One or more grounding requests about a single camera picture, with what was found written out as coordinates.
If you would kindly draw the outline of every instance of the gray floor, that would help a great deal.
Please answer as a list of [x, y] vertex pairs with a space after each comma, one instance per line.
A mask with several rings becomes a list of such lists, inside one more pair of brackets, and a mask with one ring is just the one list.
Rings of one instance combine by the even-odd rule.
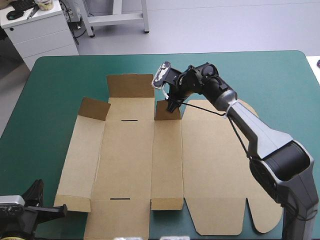
[[[111, 0], [86, 1], [95, 16], [111, 13]], [[142, 24], [95, 27], [95, 38], [79, 38], [80, 55], [272, 50], [320, 55], [320, 0], [147, 0], [147, 5], [149, 34]], [[140, 11], [140, 0], [123, 0], [124, 13]], [[0, 136], [30, 73], [19, 64], [11, 42], [0, 41]]]

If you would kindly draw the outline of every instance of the black cable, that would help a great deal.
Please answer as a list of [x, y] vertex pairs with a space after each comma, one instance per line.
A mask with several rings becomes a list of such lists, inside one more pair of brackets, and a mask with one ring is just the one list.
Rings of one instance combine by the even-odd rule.
[[86, 31], [87, 31], [87, 29], [84, 30], [83, 33], [81, 33], [79, 36], [74, 36], [73, 38], [74, 38], [74, 39], [80, 38], [83, 34], [85, 34]]
[[[66, 13], [68, 14], [69, 21], [70, 21], [70, 23], [71, 23], [71, 17], [70, 17], [69, 9], [67, 8], [67, 5], [66, 5], [63, 1], [61, 1], [61, 0], [59, 0], [59, 2], [64, 5], [65, 11], [66, 11]], [[73, 30], [72, 27], [70, 27], [70, 26], [69, 26], [69, 29], [70, 29], [70, 31], [71, 31], [71, 34], [72, 34], [72, 37], [73, 37], [75, 43], [76, 43], [77, 45], [79, 45], [79, 42], [78, 42], [78, 40], [77, 40], [77, 38], [76, 38], [76, 36], [75, 36], [74, 30]]]
[[195, 106], [195, 105], [192, 105], [192, 104], [189, 104], [189, 103], [185, 103], [185, 102], [180, 102], [180, 101], [176, 101], [174, 99], [172, 99], [171, 97], [168, 97], [168, 99], [166, 99], [167, 101], [168, 100], [171, 100], [172, 102], [176, 103], [176, 104], [183, 104], [183, 105], [186, 105], [186, 106], [190, 106], [190, 107], [193, 107], [193, 108], [196, 108], [196, 109], [201, 109], [203, 111], [206, 111], [206, 112], [209, 112], [209, 113], [212, 113], [212, 114], [216, 114], [216, 115], [219, 115], [219, 116], [224, 116], [225, 113], [219, 113], [219, 112], [216, 112], [216, 111], [211, 111], [209, 109], [205, 109], [203, 107], [200, 107], [200, 106]]

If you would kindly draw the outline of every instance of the robotic arm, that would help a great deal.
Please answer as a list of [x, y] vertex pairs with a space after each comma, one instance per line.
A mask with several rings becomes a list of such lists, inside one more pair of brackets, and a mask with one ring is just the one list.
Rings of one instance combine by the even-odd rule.
[[21, 196], [0, 196], [0, 240], [34, 240], [38, 224], [64, 218], [67, 206], [44, 207], [39, 179]]
[[[168, 94], [163, 90], [165, 84], [170, 87]], [[224, 111], [249, 141], [246, 153], [253, 177], [284, 207], [282, 239], [312, 238], [319, 201], [312, 173], [314, 159], [299, 142], [287, 133], [271, 129], [243, 106], [237, 93], [210, 63], [190, 65], [180, 72], [166, 61], [152, 85], [163, 90], [171, 113], [193, 93], [204, 95], [218, 111]]]

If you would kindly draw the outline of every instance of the white cabinet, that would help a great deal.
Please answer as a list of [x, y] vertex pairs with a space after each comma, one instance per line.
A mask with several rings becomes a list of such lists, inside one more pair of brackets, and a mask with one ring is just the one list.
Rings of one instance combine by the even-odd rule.
[[0, 25], [30, 70], [43, 56], [79, 55], [59, 1], [53, 0], [53, 4], [52, 10], [38, 10], [29, 19], [32, 9], [15, 20], [6, 17], [12, 6], [0, 10]]

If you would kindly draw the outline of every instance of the keyboard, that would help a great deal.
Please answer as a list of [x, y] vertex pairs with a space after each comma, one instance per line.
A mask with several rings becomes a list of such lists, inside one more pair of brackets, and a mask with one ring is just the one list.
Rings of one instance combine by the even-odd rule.
[[17, 0], [10, 3], [14, 10], [25, 11], [34, 8], [37, 4], [34, 0]]

